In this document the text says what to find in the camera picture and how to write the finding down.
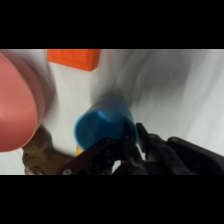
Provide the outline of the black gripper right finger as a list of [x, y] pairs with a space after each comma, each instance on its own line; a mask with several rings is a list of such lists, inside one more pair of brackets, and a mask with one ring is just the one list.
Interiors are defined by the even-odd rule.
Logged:
[[139, 145], [154, 174], [224, 175], [224, 156], [178, 137], [163, 140], [137, 123]]

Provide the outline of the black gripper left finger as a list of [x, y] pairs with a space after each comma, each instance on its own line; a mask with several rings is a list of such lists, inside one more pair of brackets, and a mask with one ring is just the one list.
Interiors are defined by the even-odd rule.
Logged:
[[58, 175], [102, 175], [111, 170], [114, 164], [121, 165], [113, 175], [147, 175], [146, 166], [140, 156], [130, 125], [123, 125], [120, 138], [103, 138], [89, 149], [62, 166]]

